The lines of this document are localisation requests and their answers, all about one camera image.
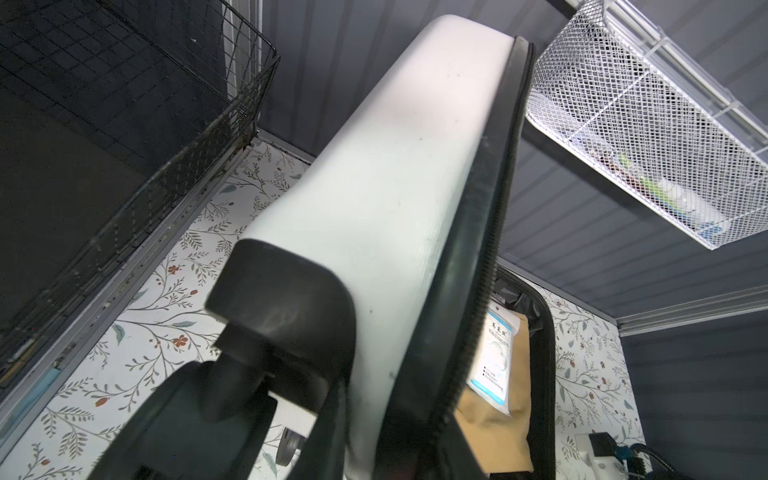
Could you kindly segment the black hard-shell suitcase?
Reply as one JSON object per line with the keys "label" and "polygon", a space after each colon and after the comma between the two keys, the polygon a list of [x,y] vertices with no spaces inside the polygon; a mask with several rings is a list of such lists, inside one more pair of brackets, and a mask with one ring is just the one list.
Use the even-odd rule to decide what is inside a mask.
{"label": "black hard-shell suitcase", "polygon": [[431,21],[304,177],[235,243],[204,310],[217,358],[174,372],[95,479],[247,479],[284,408],[347,392],[343,479],[439,479],[495,280],[535,48]]}

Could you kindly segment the white toiletry pouch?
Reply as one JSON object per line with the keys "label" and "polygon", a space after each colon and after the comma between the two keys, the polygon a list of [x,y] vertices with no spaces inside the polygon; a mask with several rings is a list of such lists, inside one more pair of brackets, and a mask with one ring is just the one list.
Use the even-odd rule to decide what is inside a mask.
{"label": "white toiletry pouch", "polygon": [[491,300],[483,321],[467,385],[494,409],[509,416],[513,342],[521,319]]}

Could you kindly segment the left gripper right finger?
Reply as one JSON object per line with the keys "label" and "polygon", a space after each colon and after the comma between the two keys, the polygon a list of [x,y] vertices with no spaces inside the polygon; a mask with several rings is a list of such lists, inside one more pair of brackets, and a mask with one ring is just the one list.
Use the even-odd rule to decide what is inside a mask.
{"label": "left gripper right finger", "polygon": [[486,479],[455,419],[450,420],[439,438],[437,465],[439,479]]}

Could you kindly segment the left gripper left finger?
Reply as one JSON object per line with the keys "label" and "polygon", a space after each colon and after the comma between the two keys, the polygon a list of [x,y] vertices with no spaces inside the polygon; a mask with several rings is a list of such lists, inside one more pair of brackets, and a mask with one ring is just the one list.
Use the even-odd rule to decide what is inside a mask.
{"label": "left gripper left finger", "polygon": [[288,479],[343,479],[347,425],[346,383],[338,379],[330,388]]}

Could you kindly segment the tan shorts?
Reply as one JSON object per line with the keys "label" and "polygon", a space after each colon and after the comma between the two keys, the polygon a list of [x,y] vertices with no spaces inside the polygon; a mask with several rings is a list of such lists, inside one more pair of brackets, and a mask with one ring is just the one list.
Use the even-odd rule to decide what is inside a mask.
{"label": "tan shorts", "polygon": [[481,470],[532,472],[527,440],[532,380],[527,318],[488,308],[481,337],[454,416]]}

